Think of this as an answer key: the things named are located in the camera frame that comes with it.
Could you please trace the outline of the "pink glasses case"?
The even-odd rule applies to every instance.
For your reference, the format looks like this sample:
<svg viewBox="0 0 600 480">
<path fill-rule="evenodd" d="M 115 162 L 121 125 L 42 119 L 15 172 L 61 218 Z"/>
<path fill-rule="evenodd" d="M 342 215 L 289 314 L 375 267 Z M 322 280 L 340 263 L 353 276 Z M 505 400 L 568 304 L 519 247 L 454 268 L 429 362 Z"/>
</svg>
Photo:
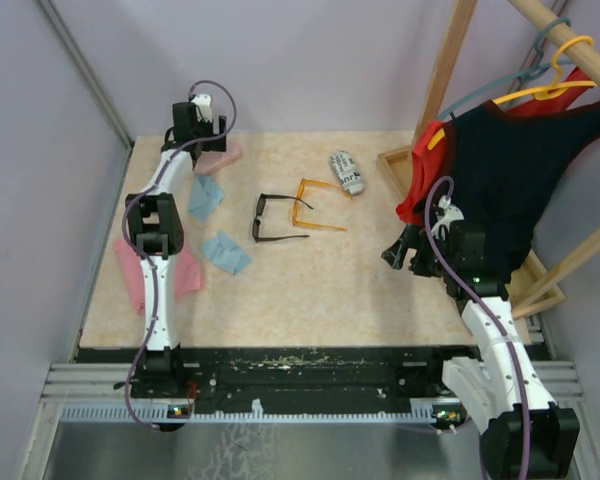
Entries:
<svg viewBox="0 0 600 480">
<path fill-rule="evenodd" d="M 201 154 L 194 167 L 196 175 L 209 176 L 213 173 L 231 165 L 243 155 L 242 145 L 238 142 L 229 141 L 224 152 L 204 152 Z"/>
</svg>

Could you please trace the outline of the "light blue cleaning cloth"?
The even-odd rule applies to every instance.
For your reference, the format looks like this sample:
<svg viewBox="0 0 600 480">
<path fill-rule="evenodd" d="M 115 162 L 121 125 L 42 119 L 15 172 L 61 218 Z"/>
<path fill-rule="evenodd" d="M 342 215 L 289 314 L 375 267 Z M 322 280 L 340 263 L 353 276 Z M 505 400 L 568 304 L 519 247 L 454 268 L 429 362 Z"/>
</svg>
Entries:
<svg viewBox="0 0 600 480">
<path fill-rule="evenodd" d="M 214 266 L 231 275 L 241 273 L 251 264 L 247 252 L 223 231 L 205 241 L 200 246 L 200 252 Z"/>
</svg>

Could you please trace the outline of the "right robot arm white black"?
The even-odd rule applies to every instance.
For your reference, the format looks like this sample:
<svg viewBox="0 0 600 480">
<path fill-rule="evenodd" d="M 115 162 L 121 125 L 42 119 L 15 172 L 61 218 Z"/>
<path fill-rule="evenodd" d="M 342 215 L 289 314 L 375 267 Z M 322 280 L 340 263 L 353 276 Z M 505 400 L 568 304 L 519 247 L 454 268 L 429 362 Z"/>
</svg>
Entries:
<svg viewBox="0 0 600 480">
<path fill-rule="evenodd" d="M 408 224 L 382 254 L 394 269 L 439 277 L 477 342 L 479 356 L 453 357 L 426 372 L 428 387 L 454 393 L 479 430 L 479 452 L 492 479 L 564 479 L 580 433 L 575 411 L 558 405 L 517 333 L 502 276 L 486 255 L 482 225 L 444 221 L 432 230 Z"/>
</svg>

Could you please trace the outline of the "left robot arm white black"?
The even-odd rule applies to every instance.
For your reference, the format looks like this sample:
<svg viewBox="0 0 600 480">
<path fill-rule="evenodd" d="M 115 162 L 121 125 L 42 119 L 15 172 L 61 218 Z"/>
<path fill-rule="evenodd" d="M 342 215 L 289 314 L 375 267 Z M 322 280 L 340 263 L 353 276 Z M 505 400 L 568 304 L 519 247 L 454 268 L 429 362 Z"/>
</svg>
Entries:
<svg viewBox="0 0 600 480">
<path fill-rule="evenodd" d="M 205 152 L 227 149 L 227 117 L 215 117 L 209 94 L 172 105 L 173 125 L 148 184 L 125 199 L 123 239 L 140 261 L 144 288 L 144 338 L 125 381 L 125 395 L 164 398 L 188 384 L 176 326 L 175 274 L 184 248 L 176 205 L 187 173 Z"/>
</svg>

